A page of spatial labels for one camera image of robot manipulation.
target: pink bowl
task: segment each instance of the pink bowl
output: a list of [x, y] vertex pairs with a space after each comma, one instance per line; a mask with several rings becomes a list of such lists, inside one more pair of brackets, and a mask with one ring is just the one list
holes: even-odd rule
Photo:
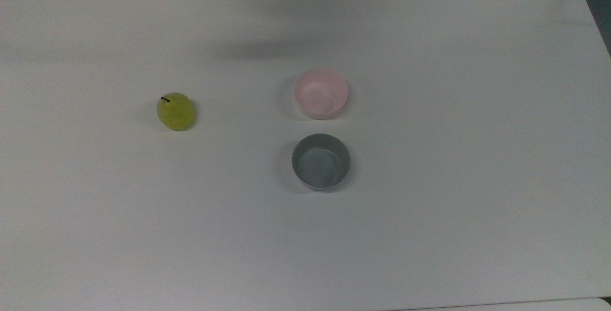
[[299, 108], [308, 117], [328, 119], [337, 115], [346, 103], [348, 86], [337, 72], [318, 68], [299, 75], [293, 93]]

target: bowl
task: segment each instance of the bowl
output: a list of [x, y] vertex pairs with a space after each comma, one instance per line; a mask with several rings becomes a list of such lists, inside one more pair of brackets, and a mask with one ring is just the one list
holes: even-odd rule
[[348, 98], [348, 86], [340, 74], [317, 68], [299, 75], [293, 94], [301, 111], [313, 119], [335, 117]]
[[299, 180], [317, 191], [337, 185], [350, 169], [344, 143], [324, 133], [303, 138], [293, 150], [292, 161]]

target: white table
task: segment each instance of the white table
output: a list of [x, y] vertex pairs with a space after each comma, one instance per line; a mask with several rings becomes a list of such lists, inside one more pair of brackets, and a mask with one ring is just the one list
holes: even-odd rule
[[611, 306], [600, 299], [521, 302], [517, 304], [478, 305], [428, 309], [429, 311], [609, 311]]
[[[7, 310], [381, 311], [611, 295], [585, 0], [1, 0]], [[335, 120], [292, 81], [349, 83]], [[155, 104], [194, 100], [166, 129]], [[299, 139], [345, 184], [310, 191]]]

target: gray bowl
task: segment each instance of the gray bowl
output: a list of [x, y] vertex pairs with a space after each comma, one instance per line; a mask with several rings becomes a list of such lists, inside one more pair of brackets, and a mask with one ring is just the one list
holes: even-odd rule
[[340, 183], [349, 169], [350, 154], [342, 141], [332, 135], [308, 135], [293, 150], [295, 174], [317, 191]]

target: table surface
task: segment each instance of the table surface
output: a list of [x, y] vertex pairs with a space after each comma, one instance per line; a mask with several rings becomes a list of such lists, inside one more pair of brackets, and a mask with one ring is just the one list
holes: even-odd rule
[[478, 305], [428, 309], [430, 311], [611, 311], [601, 299], [519, 302], [515, 304]]
[[[611, 294], [585, 0], [2, 0], [7, 310], [381, 311]], [[292, 83], [349, 85], [334, 120]], [[155, 105], [196, 106], [171, 131]], [[328, 192], [299, 139], [342, 139]]]

